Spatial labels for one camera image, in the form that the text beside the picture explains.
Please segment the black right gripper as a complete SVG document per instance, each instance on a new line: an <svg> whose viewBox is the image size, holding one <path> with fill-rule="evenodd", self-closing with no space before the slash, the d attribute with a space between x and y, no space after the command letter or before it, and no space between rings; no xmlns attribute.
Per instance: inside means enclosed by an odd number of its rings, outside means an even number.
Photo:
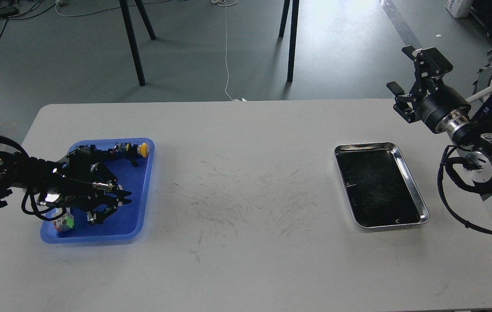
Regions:
<svg viewBox="0 0 492 312"><path fill-rule="evenodd" d="M444 85L443 77L452 71L453 65L438 49L416 49L409 45L402 48L402 53L414 63L414 85L408 93L396 81L386 87L394 95L393 109L407 123L421 120L432 133L441 133L444 127L439 124L452 111L469 113L469 103L452 87Z"/></svg>

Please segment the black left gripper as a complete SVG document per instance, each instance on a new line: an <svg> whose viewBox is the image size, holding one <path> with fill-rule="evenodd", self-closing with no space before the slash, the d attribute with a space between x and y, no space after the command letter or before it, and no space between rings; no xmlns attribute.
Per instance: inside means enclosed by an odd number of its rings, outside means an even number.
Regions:
<svg viewBox="0 0 492 312"><path fill-rule="evenodd" d="M60 170L61 194L68 198L69 208L86 211L89 225L103 224L118 207L132 203L132 193L116 184L116 176L105 161L90 164L69 152L59 162L64 165Z"/></svg>

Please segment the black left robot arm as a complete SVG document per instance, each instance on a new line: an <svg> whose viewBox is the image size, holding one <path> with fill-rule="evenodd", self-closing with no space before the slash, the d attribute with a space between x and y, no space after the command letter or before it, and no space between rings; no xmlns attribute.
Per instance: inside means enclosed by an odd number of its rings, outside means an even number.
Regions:
<svg viewBox="0 0 492 312"><path fill-rule="evenodd" d="M105 161L129 159L134 166L137 145L120 143L112 149L79 145L58 161L31 157L21 145L0 136L0 208L13 188L24 190L21 209L26 215L50 221L63 231L72 227L72 211L85 212L88 223L102 224L120 207L130 204Z"/></svg>

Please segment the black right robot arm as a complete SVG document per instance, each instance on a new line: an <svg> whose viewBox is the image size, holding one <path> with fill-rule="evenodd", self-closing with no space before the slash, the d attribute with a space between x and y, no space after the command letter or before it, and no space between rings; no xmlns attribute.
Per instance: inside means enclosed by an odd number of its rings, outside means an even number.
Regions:
<svg viewBox="0 0 492 312"><path fill-rule="evenodd" d="M445 148L437 175L440 199L466 228L492 235L492 230L459 216L443 189L444 174L448 174L458 188L492 196L492 77L488 87L464 98L444 83L444 75L453 66L438 49L409 45L402 52L414 64L415 82L409 92L397 82L387 83L394 95L393 108L408 123L421 120L433 133L448 134L452 145Z"/></svg>

